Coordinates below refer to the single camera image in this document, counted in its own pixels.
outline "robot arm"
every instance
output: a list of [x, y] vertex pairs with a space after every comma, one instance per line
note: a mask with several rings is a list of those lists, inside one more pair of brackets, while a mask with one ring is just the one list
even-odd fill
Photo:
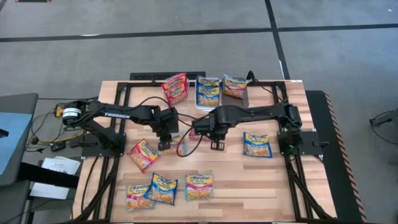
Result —
[[68, 127], [81, 127], [96, 136], [102, 148], [116, 150], [123, 147], [124, 133], [115, 133], [112, 128], [104, 128], [93, 118], [104, 116], [129, 119], [136, 124], [148, 125], [160, 137], [159, 150], [170, 148], [170, 133], [178, 132], [178, 113], [175, 108], [160, 110], [159, 106], [138, 105], [125, 107], [99, 101], [74, 101], [64, 106], [62, 121]]
[[195, 134], [205, 135], [212, 140], [211, 148], [224, 150], [225, 135], [229, 128], [239, 123], [251, 121], [277, 120], [283, 128], [291, 133], [292, 144], [302, 142], [300, 127], [302, 121], [299, 109], [288, 103], [279, 103], [272, 106], [258, 106], [240, 108], [234, 105], [218, 106], [209, 112], [208, 118], [193, 121]]

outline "ramen packet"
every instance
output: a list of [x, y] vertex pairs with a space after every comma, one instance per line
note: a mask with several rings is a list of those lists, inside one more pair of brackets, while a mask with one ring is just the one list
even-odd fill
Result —
[[178, 85], [175, 85], [174, 87], [164, 91], [164, 95], [166, 96], [166, 100], [171, 105], [175, 105], [188, 96], [187, 84], [185, 82], [181, 82]]
[[144, 197], [155, 200], [156, 202], [174, 205], [177, 184], [178, 180], [168, 180], [153, 173], [152, 182], [147, 192], [145, 192]]
[[187, 175], [185, 199], [211, 199], [214, 196], [213, 175]]
[[224, 74], [223, 93], [225, 95], [234, 96], [243, 99], [243, 93], [248, 85], [246, 81], [239, 81]]
[[218, 106], [220, 101], [220, 88], [198, 87], [198, 104], [203, 106]]
[[243, 154], [272, 158], [268, 135], [256, 136], [243, 132]]
[[155, 201], [144, 198], [149, 186], [149, 184], [126, 186], [126, 211], [155, 207]]
[[127, 155], [134, 161], [141, 172], [148, 169], [159, 158], [159, 155], [148, 145], [145, 139], [136, 144]]
[[201, 77], [200, 75], [197, 76], [198, 85], [205, 86], [205, 87], [218, 87], [220, 85], [220, 81], [212, 80], [209, 78]]
[[162, 84], [163, 91], [174, 88], [175, 86], [178, 86], [181, 83], [185, 83], [185, 85], [187, 84], [186, 73], [179, 73], [166, 79], [166, 81]]
[[[175, 154], [176, 150], [177, 150], [177, 145], [178, 142], [183, 138], [183, 134], [182, 133], [172, 133], [172, 141], [170, 142], [170, 149], [166, 149], [163, 151], [159, 151], [159, 154], [161, 155], [167, 155], [167, 154]], [[184, 139], [182, 139], [179, 148], [179, 152], [183, 152], [184, 154], [187, 151], [187, 143], [185, 142]]]

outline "gray carpet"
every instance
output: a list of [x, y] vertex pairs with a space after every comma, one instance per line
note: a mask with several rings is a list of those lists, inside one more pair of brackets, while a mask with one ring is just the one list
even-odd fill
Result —
[[[398, 23], [393, 0], [271, 0], [278, 27]], [[54, 0], [15, 3], [0, 12], [0, 37], [117, 34], [193, 29], [270, 27], [263, 0]], [[375, 137], [368, 119], [398, 106], [398, 29], [281, 32], [291, 79], [308, 90], [328, 91], [370, 222], [396, 223], [398, 146]], [[100, 40], [0, 43], [0, 95], [39, 97], [98, 95], [103, 80], [127, 80], [130, 72], [206, 71], [281, 79], [272, 33], [188, 35]], [[36, 115], [59, 101], [40, 100]], [[60, 120], [38, 133], [54, 138]], [[396, 140], [390, 125], [381, 135]], [[79, 149], [26, 153], [35, 164]], [[63, 222], [70, 208], [38, 212], [34, 223]]]

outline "wooden table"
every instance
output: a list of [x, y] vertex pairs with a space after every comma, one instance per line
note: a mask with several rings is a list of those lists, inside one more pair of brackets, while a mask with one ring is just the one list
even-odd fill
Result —
[[[102, 84], [99, 100], [103, 103], [113, 103], [116, 95], [116, 86], [120, 81], [105, 81]], [[310, 109], [305, 96], [302, 82], [285, 82], [289, 102], [298, 106], [303, 130], [313, 129]], [[248, 88], [249, 106], [273, 105], [272, 94], [259, 86]], [[132, 87], [129, 106], [139, 104], [149, 96], [164, 97], [160, 87]], [[180, 113], [188, 113], [199, 117], [195, 105], [194, 89], [190, 89], [188, 104], [176, 106]], [[160, 100], [149, 100], [145, 105], [166, 104]], [[108, 127], [109, 118], [96, 118], [97, 122]], [[186, 131], [188, 126], [180, 123], [180, 130]], [[243, 155], [242, 133], [247, 131], [253, 134], [268, 134], [274, 157], [257, 158]], [[125, 154], [120, 159], [116, 182], [114, 204], [111, 222], [266, 222], [266, 221], [293, 221], [294, 211], [290, 196], [284, 158], [279, 154], [276, 138], [278, 125], [276, 121], [260, 121], [239, 124], [228, 130], [224, 151], [210, 149], [209, 142], [202, 142], [191, 156], [186, 158], [177, 155], [161, 156], [152, 167], [142, 174], [130, 158]], [[156, 148], [158, 139], [150, 127], [126, 122], [127, 143], [125, 152], [130, 150], [141, 139]], [[197, 142], [188, 141], [188, 148], [192, 149]], [[331, 198], [328, 180], [323, 164], [313, 156], [302, 156], [303, 168], [309, 191], [325, 209], [335, 217], [336, 212]], [[83, 163], [80, 181], [73, 204], [73, 214], [80, 214], [81, 197], [86, 183], [93, 158]], [[93, 174], [88, 183], [84, 200], [84, 207], [88, 205], [96, 190], [100, 179], [103, 158], [100, 157], [94, 166]], [[169, 179], [178, 179], [178, 192], [175, 206], [157, 203], [155, 209], [136, 210], [126, 212], [126, 185], [149, 184], [152, 173], [156, 172]], [[215, 177], [215, 197], [211, 200], [185, 201], [184, 177], [187, 174], [213, 174]], [[101, 205], [100, 218], [104, 217], [108, 192], [104, 194]], [[305, 207], [302, 195], [298, 190], [301, 214], [305, 216]]]

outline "white paper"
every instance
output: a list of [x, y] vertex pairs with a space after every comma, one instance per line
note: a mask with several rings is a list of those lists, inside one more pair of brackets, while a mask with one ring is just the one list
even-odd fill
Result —
[[[79, 161], [74, 161], [73, 159], [68, 159], [60, 156], [57, 156], [53, 159], [45, 158], [42, 165], [43, 168], [63, 172], [70, 175], [75, 175], [79, 166]], [[56, 187], [49, 184], [35, 183], [30, 192], [30, 196], [66, 199], [68, 191], [69, 188], [66, 187]]]

